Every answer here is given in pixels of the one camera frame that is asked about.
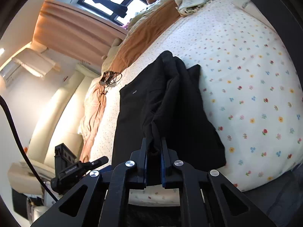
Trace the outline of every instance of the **mattress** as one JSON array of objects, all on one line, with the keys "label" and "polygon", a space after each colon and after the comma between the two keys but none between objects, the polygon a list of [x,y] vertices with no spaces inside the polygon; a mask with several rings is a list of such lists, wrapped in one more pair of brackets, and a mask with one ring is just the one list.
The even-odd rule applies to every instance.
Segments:
[{"label": "mattress", "polygon": [[[107,156],[111,162],[120,89],[169,50],[187,68],[201,65],[204,111],[225,146],[227,164],[219,170],[239,190],[270,182],[301,162],[303,93],[296,70],[280,37],[232,1],[214,0],[180,18],[122,72],[106,95],[91,161]],[[132,190],[129,203],[179,205],[178,190]]]}]

